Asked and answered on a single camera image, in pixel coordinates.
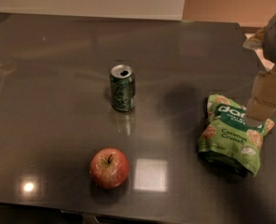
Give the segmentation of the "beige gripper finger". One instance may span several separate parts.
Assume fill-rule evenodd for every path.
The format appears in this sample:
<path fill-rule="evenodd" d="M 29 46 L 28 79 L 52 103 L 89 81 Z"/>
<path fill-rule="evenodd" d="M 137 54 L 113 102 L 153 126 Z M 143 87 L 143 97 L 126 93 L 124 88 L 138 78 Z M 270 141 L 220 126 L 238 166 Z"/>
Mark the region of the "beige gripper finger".
<path fill-rule="evenodd" d="M 245 49 L 263 49 L 264 46 L 264 36 L 265 36 L 266 28 L 262 27 L 258 29 L 253 35 L 250 35 L 243 43 L 243 47 Z"/>
<path fill-rule="evenodd" d="M 266 121 L 276 111 L 276 65 L 259 71 L 246 106 L 246 121 Z"/>

